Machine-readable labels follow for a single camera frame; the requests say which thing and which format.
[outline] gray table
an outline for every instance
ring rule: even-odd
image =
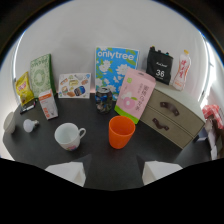
[[[83,161],[86,171],[84,188],[124,190],[144,186],[141,178],[144,161],[176,163],[185,168],[210,161],[210,148],[206,141],[192,142],[183,150],[139,121],[129,143],[120,150],[113,149],[108,141],[109,120],[117,116],[115,102],[109,114],[96,110],[95,94],[90,99],[58,99],[55,101],[59,116],[47,120],[37,102],[34,109],[20,114],[15,111],[16,130],[5,133],[3,142],[15,161],[46,169],[71,161]],[[25,119],[38,120],[39,127],[25,132]],[[54,132],[63,123],[74,123],[85,128],[86,135],[76,151],[66,151],[55,141]]]

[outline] small drawer cabinet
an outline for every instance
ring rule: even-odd
[[[156,82],[140,120],[182,149],[205,125],[197,100],[185,90],[178,91],[160,82]]]

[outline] white backdrop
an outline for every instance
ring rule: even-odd
[[[17,52],[16,77],[30,71],[30,61],[50,53],[57,90],[60,74],[88,72],[95,92],[96,46],[139,50],[137,69],[145,71],[152,45],[174,58],[171,82],[179,55],[189,51],[185,90],[198,99],[207,73],[202,36],[180,14],[150,0],[76,0],[51,10],[26,30]]]

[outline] orange cup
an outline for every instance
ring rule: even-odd
[[[134,122],[125,116],[113,117],[109,122],[109,142],[115,149],[123,148],[135,132]]]

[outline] beverage can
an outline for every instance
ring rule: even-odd
[[[100,87],[95,95],[96,108],[100,114],[107,114],[112,108],[112,92],[109,88]]]

